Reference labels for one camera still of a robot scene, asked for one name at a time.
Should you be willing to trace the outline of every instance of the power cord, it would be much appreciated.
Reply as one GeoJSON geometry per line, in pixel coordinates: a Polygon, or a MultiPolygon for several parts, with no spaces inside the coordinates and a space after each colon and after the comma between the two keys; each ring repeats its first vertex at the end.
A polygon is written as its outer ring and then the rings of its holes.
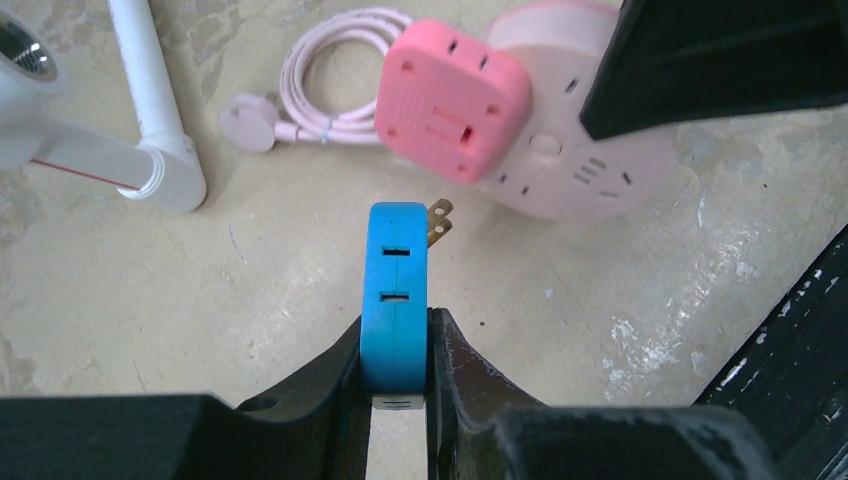
{"type": "Polygon", "coordinates": [[[233,143],[251,152],[268,151],[275,141],[382,145],[374,130],[376,99],[353,110],[328,114],[306,97],[303,79],[315,56],[334,43],[367,42],[385,57],[412,21],[399,11],[372,7],[343,12],[319,23],[294,45],[280,73],[280,101],[291,121],[280,119],[268,98],[238,94],[221,113],[221,129],[233,143]]]}

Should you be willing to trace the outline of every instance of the electrical plug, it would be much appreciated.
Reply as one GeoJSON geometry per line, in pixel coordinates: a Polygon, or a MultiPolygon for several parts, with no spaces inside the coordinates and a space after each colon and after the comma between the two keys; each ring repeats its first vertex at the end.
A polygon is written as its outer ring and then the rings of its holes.
{"type": "Polygon", "coordinates": [[[224,135],[246,152],[265,153],[278,140],[299,140],[300,127],[284,122],[269,96],[250,93],[233,95],[218,117],[218,125],[224,135]]]}
{"type": "Polygon", "coordinates": [[[497,166],[529,107],[530,79],[520,63],[420,20],[386,54],[374,126],[399,155],[468,184],[497,166]]]}

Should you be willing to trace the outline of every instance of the pink cover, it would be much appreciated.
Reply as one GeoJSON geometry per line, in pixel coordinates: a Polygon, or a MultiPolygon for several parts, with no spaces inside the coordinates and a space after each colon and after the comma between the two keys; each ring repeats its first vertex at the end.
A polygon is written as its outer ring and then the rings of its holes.
{"type": "Polygon", "coordinates": [[[497,166],[529,105],[530,80],[520,63],[420,20],[386,55],[374,125],[399,155],[468,184],[497,166]]]}

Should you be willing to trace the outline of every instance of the brass prong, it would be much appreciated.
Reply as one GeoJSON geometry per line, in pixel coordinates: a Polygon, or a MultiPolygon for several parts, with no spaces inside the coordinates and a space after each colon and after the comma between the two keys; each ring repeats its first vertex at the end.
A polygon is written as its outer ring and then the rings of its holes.
{"type": "Polygon", "coordinates": [[[452,211],[453,204],[444,198],[440,198],[427,209],[427,247],[432,247],[453,228],[453,224],[448,220],[448,214],[452,211]]]}

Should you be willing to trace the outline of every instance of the floor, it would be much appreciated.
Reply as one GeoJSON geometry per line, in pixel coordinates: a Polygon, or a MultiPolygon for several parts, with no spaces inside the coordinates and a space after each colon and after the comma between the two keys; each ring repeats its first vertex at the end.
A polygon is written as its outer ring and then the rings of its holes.
{"type": "MultiPolygon", "coordinates": [[[[393,3],[476,33],[521,2],[393,3]]],[[[106,1],[10,4],[74,84],[54,113],[137,141],[106,1]]],[[[454,230],[431,251],[431,304],[512,380],[551,404],[687,404],[848,222],[848,110],[681,126],[662,191],[594,225],[513,213],[381,149],[241,154],[217,129],[227,97],[273,89],[300,34],[365,0],[151,5],[208,199],[177,216],[34,166],[0,171],[0,395],[238,403],[357,316],[372,203],[445,197],[454,230]]],[[[310,95],[362,103],[379,65],[342,45],[315,62],[310,95]]],[[[369,476],[425,478],[423,440],[420,412],[377,415],[369,476]]]]}

